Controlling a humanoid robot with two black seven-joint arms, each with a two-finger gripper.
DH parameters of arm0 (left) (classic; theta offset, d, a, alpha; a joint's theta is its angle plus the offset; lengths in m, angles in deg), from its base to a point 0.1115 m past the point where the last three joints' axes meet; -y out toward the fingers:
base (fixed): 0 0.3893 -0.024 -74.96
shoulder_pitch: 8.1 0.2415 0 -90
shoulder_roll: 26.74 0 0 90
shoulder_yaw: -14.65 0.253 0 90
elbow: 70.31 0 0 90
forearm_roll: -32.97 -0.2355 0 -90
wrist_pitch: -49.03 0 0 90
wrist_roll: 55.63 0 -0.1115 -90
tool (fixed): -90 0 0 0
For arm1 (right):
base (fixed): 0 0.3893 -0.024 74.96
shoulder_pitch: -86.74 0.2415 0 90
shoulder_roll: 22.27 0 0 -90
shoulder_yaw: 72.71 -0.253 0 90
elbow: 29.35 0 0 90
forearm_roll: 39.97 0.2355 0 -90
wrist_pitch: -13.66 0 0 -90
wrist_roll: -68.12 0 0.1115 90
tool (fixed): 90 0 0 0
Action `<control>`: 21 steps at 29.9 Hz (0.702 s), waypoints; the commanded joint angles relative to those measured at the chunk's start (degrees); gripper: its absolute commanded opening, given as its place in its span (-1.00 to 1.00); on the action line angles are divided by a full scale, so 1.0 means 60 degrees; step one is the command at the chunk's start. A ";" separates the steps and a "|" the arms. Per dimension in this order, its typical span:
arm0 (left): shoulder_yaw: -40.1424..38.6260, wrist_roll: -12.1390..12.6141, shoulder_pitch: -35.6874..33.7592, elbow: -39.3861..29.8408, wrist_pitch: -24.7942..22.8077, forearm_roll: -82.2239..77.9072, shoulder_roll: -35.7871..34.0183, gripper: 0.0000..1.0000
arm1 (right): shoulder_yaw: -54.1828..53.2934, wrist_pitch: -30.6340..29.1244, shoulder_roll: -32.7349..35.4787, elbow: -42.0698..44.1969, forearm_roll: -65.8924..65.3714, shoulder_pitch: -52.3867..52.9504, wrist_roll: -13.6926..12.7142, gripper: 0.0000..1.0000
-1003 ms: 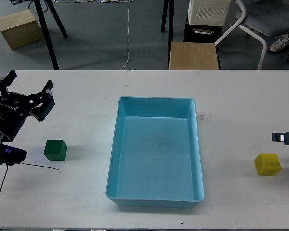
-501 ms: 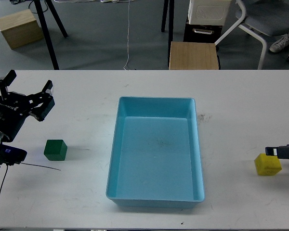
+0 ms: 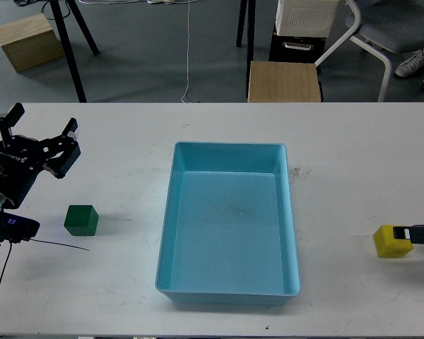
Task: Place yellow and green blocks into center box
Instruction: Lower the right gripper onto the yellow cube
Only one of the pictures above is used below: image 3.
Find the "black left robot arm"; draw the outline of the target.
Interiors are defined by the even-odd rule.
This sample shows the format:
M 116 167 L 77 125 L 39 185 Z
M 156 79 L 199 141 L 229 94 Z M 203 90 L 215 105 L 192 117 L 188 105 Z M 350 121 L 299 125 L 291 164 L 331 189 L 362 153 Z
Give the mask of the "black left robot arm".
M 28 241 L 39 229 L 39 222 L 8 213 L 20 207 L 42 171 L 62 179 L 81 154 L 76 129 L 71 118 L 62 133 L 41 141 L 22 135 L 13 135 L 11 128 L 24 115 L 21 103 L 0 116 L 0 246 Z

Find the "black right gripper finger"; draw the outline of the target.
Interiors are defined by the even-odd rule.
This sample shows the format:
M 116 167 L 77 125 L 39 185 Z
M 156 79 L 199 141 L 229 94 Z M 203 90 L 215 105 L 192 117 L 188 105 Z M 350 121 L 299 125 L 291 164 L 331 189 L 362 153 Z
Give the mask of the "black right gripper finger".
M 395 239 L 408 239 L 412 244 L 424 244 L 424 224 L 411 226 L 394 226 Z

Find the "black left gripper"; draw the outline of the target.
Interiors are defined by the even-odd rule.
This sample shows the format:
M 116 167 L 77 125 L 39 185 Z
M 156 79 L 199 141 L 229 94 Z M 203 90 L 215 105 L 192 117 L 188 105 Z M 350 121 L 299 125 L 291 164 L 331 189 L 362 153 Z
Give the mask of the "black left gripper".
M 17 102 L 0 116 L 0 201 L 3 208 L 18 208 L 43 170 L 63 179 L 81 154 L 75 118 L 70 118 L 60 135 L 38 141 L 12 135 L 11 128 L 24 113 L 24 106 Z

